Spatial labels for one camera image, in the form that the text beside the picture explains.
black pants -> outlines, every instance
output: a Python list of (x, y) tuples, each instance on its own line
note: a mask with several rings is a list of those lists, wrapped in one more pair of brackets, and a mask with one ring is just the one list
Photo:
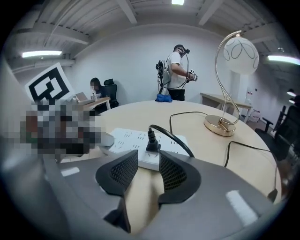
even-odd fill
[(184, 89), (168, 89), (168, 91), (173, 100), (184, 101)]

white power strip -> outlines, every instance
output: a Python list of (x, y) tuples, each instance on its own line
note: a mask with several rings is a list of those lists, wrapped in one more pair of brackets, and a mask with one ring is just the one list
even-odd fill
[[(114, 145), (109, 151), (119, 153), (127, 150), (139, 151), (139, 166), (158, 171), (159, 169), (159, 154), (146, 151), (148, 144), (148, 133), (142, 131), (135, 131), (131, 129), (115, 128), (111, 133), (114, 137)], [(179, 154), (187, 155), (187, 152), (178, 145), (171, 138), (161, 133), (155, 133), (158, 143), (161, 145), (161, 150), (175, 152)], [(184, 136), (177, 135), (186, 145), (187, 140)]]

round table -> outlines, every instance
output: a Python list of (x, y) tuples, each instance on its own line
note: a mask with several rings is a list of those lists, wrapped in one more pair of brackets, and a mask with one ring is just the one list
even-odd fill
[[(159, 125), (169, 131), (169, 117), (175, 113), (200, 111), (206, 114), (222, 116), (222, 111), (210, 106), (173, 101), (158, 103), (144, 101), (122, 105), (97, 116), (96, 126), (106, 127), (110, 133), (115, 128), (127, 128), (148, 131), (151, 124)], [(227, 146), (230, 141), (237, 141), (257, 148), (268, 150), (262, 139), (244, 122), (239, 121), (232, 137), (222, 137), (209, 131), (203, 124), (205, 115), (189, 113), (172, 117), (172, 129), (175, 135), (186, 137), (188, 146), (196, 158), (224, 165)], [(234, 121), (235, 117), (225, 113), (225, 118)], [(276, 162), (269, 152), (250, 149), (231, 144), (228, 169), (238, 174), (265, 196), (274, 189)], [(275, 203), (280, 201), (280, 176), (276, 174), (278, 195)], [(126, 192), (126, 207), (132, 234), (141, 231), (158, 212), (158, 196), (164, 192), (162, 177), (159, 172), (138, 168), (138, 171)]]

ceiling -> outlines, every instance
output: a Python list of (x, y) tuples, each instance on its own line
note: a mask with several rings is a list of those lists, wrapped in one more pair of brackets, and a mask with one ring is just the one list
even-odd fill
[(50, 66), (57, 58), (22, 59), (30, 50), (62, 50), (60, 63), (74, 64), (76, 56), (93, 43), (121, 30), (152, 23), (191, 25), (226, 36), (242, 30), (274, 76), (285, 88), (300, 88), (300, 67), (269, 64), (269, 54), (300, 58), (275, 17), (252, 0), (40, 0), (12, 30), (4, 53), (14, 72)]

white globe lamp shade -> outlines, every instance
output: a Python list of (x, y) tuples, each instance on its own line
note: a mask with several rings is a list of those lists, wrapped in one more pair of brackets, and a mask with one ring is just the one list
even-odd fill
[(235, 73), (253, 74), (259, 63), (255, 46), (243, 37), (231, 38), (224, 46), (224, 58), (227, 66)]

